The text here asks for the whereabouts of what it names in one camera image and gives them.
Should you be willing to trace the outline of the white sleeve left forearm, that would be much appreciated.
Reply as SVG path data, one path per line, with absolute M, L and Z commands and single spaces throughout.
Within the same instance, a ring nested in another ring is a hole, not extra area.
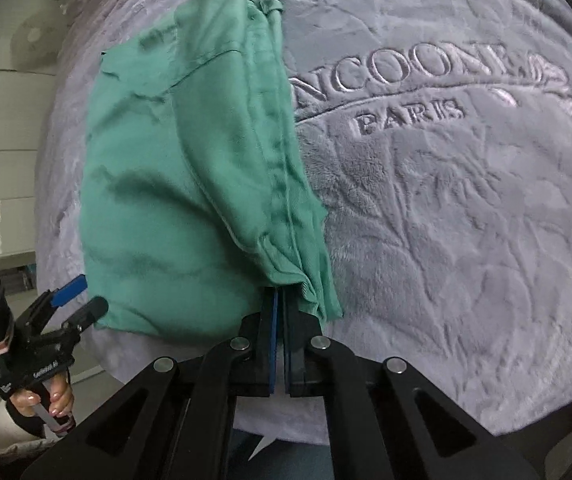
M 24 416 L 14 404 L 0 403 L 0 457 L 19 457 L 47 444 L 43 420 Z

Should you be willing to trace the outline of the person's left hand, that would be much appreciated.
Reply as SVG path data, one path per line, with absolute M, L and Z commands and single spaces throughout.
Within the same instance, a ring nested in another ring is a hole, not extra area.
M 47 409 L 53 417 L 68 416 L 72 412 L 74 395 L 66 375 L 54 376 L 46 387 L 50 393 Z M 10 403 L 22 416 L 31 417 L 36 414 L 35 406 L 42 404 L 41 398 L 33 391 L 18 390 L 9 399 Z

